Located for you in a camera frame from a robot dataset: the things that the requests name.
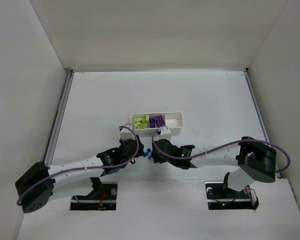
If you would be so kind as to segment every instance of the blue object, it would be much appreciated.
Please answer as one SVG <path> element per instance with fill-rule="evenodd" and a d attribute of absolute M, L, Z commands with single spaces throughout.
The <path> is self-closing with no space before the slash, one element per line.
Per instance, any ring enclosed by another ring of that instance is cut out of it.
<path fill-rule="evenodd" d="M 151 154 L 150 154 L 150 156 L 148 156 L 148 160 L 150 160 L 151 158 L 152 158 L 152 154 L 153 154 L 154 152 L 152 152 Z"/>

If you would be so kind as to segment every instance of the rectangular cutout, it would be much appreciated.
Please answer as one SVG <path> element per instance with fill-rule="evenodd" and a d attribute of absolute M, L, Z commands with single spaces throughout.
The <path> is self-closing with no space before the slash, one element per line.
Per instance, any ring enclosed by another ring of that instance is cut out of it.
<path fill-rule="evenodd" d="M 117 182 L 103 182 L 103 188 L 97 194 L 73 196 L 71 211 L 114 211 L 117 209 Z"/>
<path fill-rule="evenodd" d="M 255 204 L 252 204 L 247 193 L 243 190 L 225 192 L 223 182 L 206 182 L 205 190 L 209 210 L 254 209 Z"/>

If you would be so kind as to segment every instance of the wire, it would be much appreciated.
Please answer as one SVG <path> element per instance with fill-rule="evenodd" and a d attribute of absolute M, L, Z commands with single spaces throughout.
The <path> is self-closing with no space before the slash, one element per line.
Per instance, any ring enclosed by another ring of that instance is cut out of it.
<path fill-rule="evenodd" d="M 248 195 L 248 197 L 249 197 L 249 200 L 250 200 L 251 206 L 253 207 L 253 206 L 254 206 L 254 201 L 253 201 L 253 199 L 252 199 L 252 197 L 251 197 L 251 193 L 250 193 L 250 192 L 248 192 L 248 188 L 247 188 L 247 187 L 245 187 L 245 188 L 244 188 L 244 190 L 245 190 L 246 194 L 247 194 L 247 195 Z"/>
<path fill-rule="evenodd" d="M 53 177 L 56 177 L 56 176 L 59 176 L 61 174 L 65 174 L 65 173 L 68 173 L 68 172 L 74 172 L 74 171 L 82 171 L 82 170 L 86 170 L 86 169 L 114 169 L 114 168 L 120 168 L 120 167 L 123 167 L 125 165 L 127 165 L 129 162 L 131 162 L 135 156 L 138 154 L 138 151 L 139 151 L 139 140 L 137 138 L 137 135 L 134 133 L 133 130 L 131 130 L 129 127 L 127 126 L 119 126 L 119 129 L 121 130 L 122 128 L 124 129 L 128 129 L 132 134 L 133 134 L 133 137 L 136 141 L 136 150 L 133 154 L 133 156 L 123 162 L 123 163 L 120 163 L 120 164 L 117 164 L 117 165 L 111 165 L 111 166 L 88 166 L 88 167 L 75 167 L 75 168 L 69 168 L 69 169 L 66 169 L 66 170 L 62 170 L 62 171 L 59 171 L 59 172 L 56 172 L 54 174 L 51 174 L 43 179 L 41 179 L 40 181 L 37 181 L 35 184 L 33 184 L 31 187 L 29 187 L 27 190 L 24 191 L 23 194 L 21 194 L 21 196 L 18 198 L 18 200 L 16 201 L 16 205 L 17 206 L 21 206 L 22 205 L 22 199 L 30 192 L 32 191 L 34 188 L 36 188 L 37 186 L 39 186 L 40 184 L 42 184 L 43 182 L 49 180 L 49 179 L 52 179 Z"/>
<path fill-rule="evenodd" d="M 102 206 L 102 201 L 105 199 L 106 197 L 106 191 L 103 190 L 102 194 L 101 194 L 101 199 L 100 199 L 100 202 L 99 202 L 99 205 L 98 207 L 96 208 L 97 210 Z"/>
<path fill-rule="evenodd" d="M 258 195 L 257 195 L 257 193 L 256 193 L 256 191 L 254 190 L 254 189 L 252 189 L 252 188 L 249 188 L 249 187 L 245 187 L 244 188 L 245 190 L 249 190 L 249 191 L 253 191 L 254 192 L 254 195 L 255 195 L 255 197 L 257 198 L 258 197 Z"/>
<path fill-rule="evenodd" d="M 79 205 L 79 204 L 80 204 L 79 198 L 78 198 L 77 196 L 73 196 L 73 197 L 74 197 L 74 199 L 76 200 L 76 204 Z"/>
<path fill-rule="evenodd" d="M 270 145 L 272 147 L 275 147 L 276 149 L 280 150 L 286 157 L 286 160 L 287 160 L 287 163 L 286 165 L 275 171 L 276 173 L 281 173 L 283 172 L 284 170 L 286 170 L 287 168 L 290 167 L 290 164 L 291 164 L 291 159 L 290 159 L 290 156 L 289 154 L 282 148 L 280 147 L 279 145 L 275 144 L 275 143 L 272 143 L 272 142 L 268 142 L 268 141 L 264 141 L 264 140 L 257 140 L 257 139 L 241 139 L 241 140 L 236 140 L 236 141 L 232 141 L 232 142 L 229 142 L 229 143 L 226 143 L 226 144 L 223 144 L 221 146 L 217 146 L 215 148 L 212 148 L 206 152 L 200 152 L 196 155 L 193 155 L 193 156 L 172 156 L 172 155 L 169 155 L 167 153 L 165 153 L 164 151 L 162 151 L 158 146 L 157 144 L 155 143 L 155 134 L 156 134 L 157 131 L 154 131 L 153 134 L 152 134 L 152 144 L 153 146 L 164 156 L 168 157 L 168 158 L 171 158 L 171 159 L 175 159 L 175 160 L 190 160 L 190 159 L 193 159 L 193 158 L 197 158 L 197 157 L 200 157 L 200 156 L 204 156 L 206 154 L 209 154 L 209 153 L 212 153 L 212 152 L 215 152 L 219 149 L 223 149 L 225 147 L 228 147 L 228 146 L 231 146 L 231 145 L 235 145 L 235 144 L 241 144 L 241 143 L 261 143 L 261 144 L 267 144 L 267 145 Z"/>
<path fill-rule="evenodd" d="M 218 201 L 218 200 L 216 200 L 216 199 L 213 199 L 214 201 L 216 201 L 217 203 L 219 203 L 219 204 L 232 204 L 232 203 L 234 203 L 236 200 L 237 200 L 237 198 L 235 197 L 233 200 L 231 200 L 231 201 Z"/>

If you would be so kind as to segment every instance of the white table surface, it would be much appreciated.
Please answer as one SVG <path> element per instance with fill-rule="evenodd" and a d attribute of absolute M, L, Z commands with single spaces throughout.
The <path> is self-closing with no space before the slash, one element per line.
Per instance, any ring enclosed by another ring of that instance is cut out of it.
<path fill-rule="evenodd" d="M 242 71 L 76 72 L 73 77 L 52 164 L 89 158 L 119 146 L 118 126 L 133 113 L 182 112 L 184 127 L 175 145 L 215 147 L 264 134 Z M 145 149 L 150 137 L 141 137 Z M 117 180 L 223 180 L 230 166 L 182 170 L 168 163 L 136 159 Z"/>
<path fill-rule="evenodd" d="M 182 112 L 176 145 L 218 146 L 242 136 L 264 139 L 244 73 L 75 73 L 52 164 L 119 146 L 130 114 Z M 142 137 L 145 148 L 149 137 Z M 208 210 L 202 180 L 223 180 L 235 167 L 182 170 L 136 159 L 119 173 L 116 211 L 69 211 L 70 197 L 25 214 L 18 240 L 300 240 L 300 213 L 286 179 L 254 183 L 260 206 Z"/>
<path fill-rule="evenodd" d="M 208 210 L 202 181 L 120 181 L 116 211 L 69 211 L 70 197 L 25 214 L 18 240 L 300 240 L 286 179 L 254 183 L 260 206 Z"/>

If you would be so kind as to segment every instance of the screw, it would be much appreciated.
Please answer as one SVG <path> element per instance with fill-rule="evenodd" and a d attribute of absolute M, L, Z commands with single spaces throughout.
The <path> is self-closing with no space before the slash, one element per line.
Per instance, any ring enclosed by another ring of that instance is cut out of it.
<path fill-rule="evenodd" d="M 111 193 L 111 195 L 117 195 L 117 189 L 112 188 L 112 189 L 110 190 L 110 193 Z"/>
<path fill-rule="evenodd" d="M 206 193 L 211 195 L 212 194 L 212 187 L 207 187 L 206 188 Z"/>

